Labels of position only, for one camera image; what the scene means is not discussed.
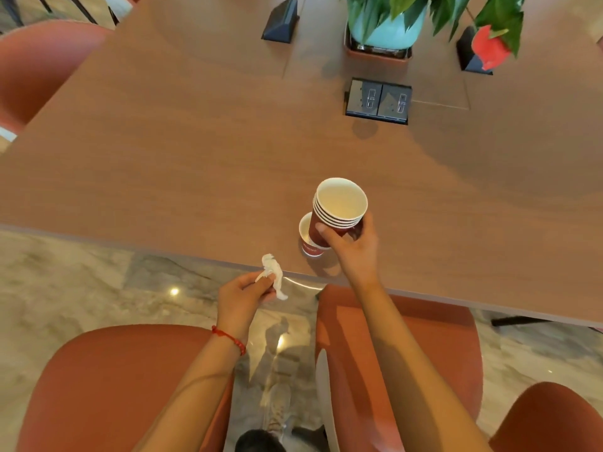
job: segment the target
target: black triangular object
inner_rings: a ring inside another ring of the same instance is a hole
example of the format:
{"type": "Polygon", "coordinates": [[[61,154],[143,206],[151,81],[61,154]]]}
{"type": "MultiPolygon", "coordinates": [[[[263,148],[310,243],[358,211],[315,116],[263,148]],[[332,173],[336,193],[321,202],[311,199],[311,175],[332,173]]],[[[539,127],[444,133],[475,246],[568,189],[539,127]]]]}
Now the black triangular object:
{"type": "Polygon", "coordinates": [[[298,19],[297,0],[285,0],[270,13],[262,39],[290,43],[298,19]]]}
{"type": "Polygon", "coordinates": [[[484,64],[481,59],[475,55],[475,52],[473,52],[473,49],[471,48],[473,36],[475,36],[475,29],[473,29],[473,27],[467,27],[465,31],[463,31],[461,38],[456,42],[456,54],[458,55],[461,69],[471,73],[493,75],[494,73],[491,70],[486,71],[482,68],[484,64]]]}

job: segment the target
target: person's left hand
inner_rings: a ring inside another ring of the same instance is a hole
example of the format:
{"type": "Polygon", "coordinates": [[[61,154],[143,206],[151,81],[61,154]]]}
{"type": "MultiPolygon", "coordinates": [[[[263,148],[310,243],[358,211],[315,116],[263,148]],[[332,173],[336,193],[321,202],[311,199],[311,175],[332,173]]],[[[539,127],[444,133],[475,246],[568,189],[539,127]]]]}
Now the person's left hand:
{"type": "Polygon", "coordinates": [[[261,273],[242,274],[218,290],[217,327],[243,344],[247,344],[249,326],[260,303],[276,298],[276,292],[272,288],[274,274],[254,283],[261,273]]]}

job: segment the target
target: red string bracelet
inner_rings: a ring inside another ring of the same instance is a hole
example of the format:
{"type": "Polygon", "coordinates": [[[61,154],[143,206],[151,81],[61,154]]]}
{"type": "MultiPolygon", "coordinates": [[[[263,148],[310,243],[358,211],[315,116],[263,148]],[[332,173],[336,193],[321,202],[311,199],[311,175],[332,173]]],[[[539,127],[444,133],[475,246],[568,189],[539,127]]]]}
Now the red string bracelet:
{"type": "Polygon", "coordinates": [[[245,344],[243,344],[237,338],[230,336],[230,334],[226,333],[225,331],[222,331],[217,326],[212,326],[212,333],[216,334],[217,336],[226,336],[227,338],[229,338],[233,343],[235,343],[239,347],[239,349],[241,349],[241,357],[243,357],[243,355],[247,353],[247,348],[245,347],[245,344]]]}

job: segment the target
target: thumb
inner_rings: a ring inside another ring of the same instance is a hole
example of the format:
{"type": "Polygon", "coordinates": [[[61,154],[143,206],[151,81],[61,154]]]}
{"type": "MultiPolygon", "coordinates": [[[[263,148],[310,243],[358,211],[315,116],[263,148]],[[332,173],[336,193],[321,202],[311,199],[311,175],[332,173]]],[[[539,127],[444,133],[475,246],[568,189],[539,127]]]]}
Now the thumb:
{"type": "Polygon", "coordinates": [[[335,252],[339,252],[341,249],[343,249],[345,241],[335,232],[334,229],[327,227],[322,222],[318,222],[316,224],[316,229],[335,252]]]}
{"type": "Polygon", "coordinates": [[[266,293],[272,284],[274,284],[274,280],[276,276],[274,274],[268,275],[268,277],[260,277],[255,284],[250,285],[245,289],[245,292],[248,292],[248,295],[253,297],[255,300],[259,300],[260,297],[266,293]]]}

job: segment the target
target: napkin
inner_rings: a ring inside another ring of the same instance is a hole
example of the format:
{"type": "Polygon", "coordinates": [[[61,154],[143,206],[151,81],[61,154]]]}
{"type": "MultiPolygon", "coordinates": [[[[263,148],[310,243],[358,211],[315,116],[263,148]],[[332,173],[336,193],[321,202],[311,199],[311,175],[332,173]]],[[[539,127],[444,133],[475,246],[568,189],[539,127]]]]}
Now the napkin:
{"type": "Polygon", "coordinates": [[[289,298],[281,290],[281,285],[283,282],[283,270],[280,268],[279,262],[276,261],[276,259],[274,258],[274,255],[266,254],[265,256],[263,256],[262,257],[262,265],[264,266],[264,271],[262,274],[260,274],[260,276],[258,276],[258,278],[256,279],[256,282],[261,277],[268,277],[271,274],[274,274],[276,277],[274,280],[273,287],[276,290],[276,298],[278,298],[278,299],[289,298]]]}

